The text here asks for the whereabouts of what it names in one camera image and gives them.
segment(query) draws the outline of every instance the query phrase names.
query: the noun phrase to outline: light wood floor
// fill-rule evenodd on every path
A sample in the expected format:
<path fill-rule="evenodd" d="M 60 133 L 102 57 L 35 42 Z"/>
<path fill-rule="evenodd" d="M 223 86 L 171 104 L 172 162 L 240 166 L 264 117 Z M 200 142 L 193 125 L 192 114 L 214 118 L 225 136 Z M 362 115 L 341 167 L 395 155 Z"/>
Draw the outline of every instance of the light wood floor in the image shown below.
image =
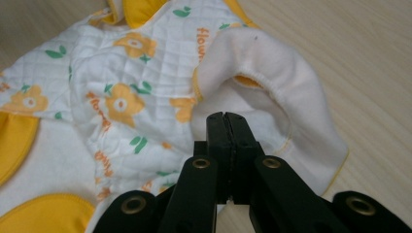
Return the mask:
<path fill-rule="evenodd" d="M 412 226 L 412 1 L 239 0 L 318 72 L 351 154 L 324 197 L 372 196 Z M 0 70 L 100 10 L 104 0 L 0 0 Z M 218 232 L 254 232 L 229 205 Z"/>

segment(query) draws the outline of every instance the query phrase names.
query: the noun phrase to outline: white fabric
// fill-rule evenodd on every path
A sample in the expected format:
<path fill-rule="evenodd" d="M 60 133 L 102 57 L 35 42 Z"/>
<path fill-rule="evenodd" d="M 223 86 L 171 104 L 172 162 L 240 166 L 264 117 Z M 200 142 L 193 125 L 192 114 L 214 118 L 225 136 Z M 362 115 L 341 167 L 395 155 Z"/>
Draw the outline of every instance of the white fabric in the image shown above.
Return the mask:
<path fill-rule="evenodd" d="M 64 120 L 82 135 L 66 143 L 39 138 L 35 148 L 54 144 L 63 153 L 29 154 L 45 154 L 42 165 L 39 160 L 33 166 L 40 167 L 31 169 L 50 168 L 48 176 L 36 175 L 50 186 L 33 188 L 37 184 L 27 182 L 27 190 L 39 195 L 68 190 L 89 198 L 88 187 L 80 187 L 90 183 L 89 172 L 95 170 L 99 204 L 87 229 L 91 232 L 119 195 L 132 189 L 156 195 L 175 183 L 193 141 L 205 140 L 206 116 L 218 111 L 244 116 L 266 153 L 286 158 L 318 194 L 326 189 L 346 147 L 333 129 L 316 75 L 294 50 L 255 29 L 223 31 L 243 22 L 221 0 L 170 1 L 134 30 L 103 31 L 87 21 L 25 55 L 0 78 L 10 87 L 0 93 L 1 111 L 56 118 L 53 133 L 64 132 L 59 131 L 67 126 L 59 126 Z M 197 77 L 205 100 L 192 112 L 191 78 L 202 59 Z M 230 79 L 239 74 L 263 89 Z M 17 95 L 25 98 L 24 106 L 11 104 Z M 33 103 L 39 106 L 31 113 L 27 109 Z M 46 135 L 41 128 L 39 137 Z M 70 170 L 72 163 L 55 157 L 67 155 L 78 142 L 85 142 L 89 153 L 78 147 L 78 155 L 87 158 L 78 158 L 82 169 Z M 54 176 L 58 169 L 67 176 Z M 77 174 L 70 177 L 70 172 Z"/>

